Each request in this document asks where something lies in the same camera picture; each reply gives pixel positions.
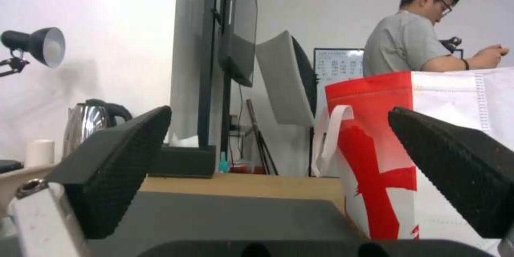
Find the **white cup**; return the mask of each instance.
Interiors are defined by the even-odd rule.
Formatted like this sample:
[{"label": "white cup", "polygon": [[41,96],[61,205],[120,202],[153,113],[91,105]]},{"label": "white cup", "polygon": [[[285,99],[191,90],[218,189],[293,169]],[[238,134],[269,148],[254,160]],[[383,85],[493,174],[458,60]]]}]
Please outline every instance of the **white cup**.
[{"label": "white cup", "polygon": [[53,140],[33,140],[27,143],[24,167],[53,164],[55,143]]}]

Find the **man's hand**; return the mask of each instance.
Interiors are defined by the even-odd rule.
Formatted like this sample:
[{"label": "man's hand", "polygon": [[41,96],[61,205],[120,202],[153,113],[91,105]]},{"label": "man's hand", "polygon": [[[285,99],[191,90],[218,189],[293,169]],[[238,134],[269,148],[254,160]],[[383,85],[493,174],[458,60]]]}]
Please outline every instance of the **man's hand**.
[{"label": "man's hand", "polygon": [[491,45],[479,51],[473,58],[468,59],[470,69],[495,68],[500,63],[502,56],[509,50],[501,45]]}]

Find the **electric kettle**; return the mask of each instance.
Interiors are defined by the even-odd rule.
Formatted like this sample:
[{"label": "electric kettle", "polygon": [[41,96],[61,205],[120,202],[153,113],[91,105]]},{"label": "electric kettle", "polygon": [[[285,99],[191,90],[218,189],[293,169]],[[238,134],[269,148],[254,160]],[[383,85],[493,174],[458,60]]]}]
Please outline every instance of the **electric kettle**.
[{"label": "electric kettle", "polygon": [[68,109],[68,123],[64,131],[63,158],[66,158],[95,131],[116,126],[116,116],[125,121],[131,113],[122,105],[90,99]]}]

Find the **gray t-shirt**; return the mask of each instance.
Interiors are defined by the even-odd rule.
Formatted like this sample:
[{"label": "gray t-shirt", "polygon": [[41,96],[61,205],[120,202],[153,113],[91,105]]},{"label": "gray t-shirt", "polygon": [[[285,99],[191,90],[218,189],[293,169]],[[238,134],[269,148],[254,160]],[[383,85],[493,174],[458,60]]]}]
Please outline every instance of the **gray t-shirt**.
[{"label": "gray t-shirt", "polygon": [[419,71],[430,59],[449,55],[430,20],[401,10],[384,18],[369,36],[363,56],[364,76]]}]

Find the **red and white bag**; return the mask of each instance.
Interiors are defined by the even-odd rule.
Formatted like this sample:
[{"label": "red and white bag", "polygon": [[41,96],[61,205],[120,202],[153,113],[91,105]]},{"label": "red and white bag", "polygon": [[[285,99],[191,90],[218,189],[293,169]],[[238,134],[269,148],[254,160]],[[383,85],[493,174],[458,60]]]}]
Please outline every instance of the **red and white bag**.
[{"label": "red and white bag", "polygon": [[401,106],[480,129],[514,149],[512,80],[514,69],[504,68],[398,72],[327,86],[312,171],[321,176],[332,160],[339,163],[345,212],[371,239],[450,239],[498,255],[499,240],[481,238],[417,169],[388,111]]}]

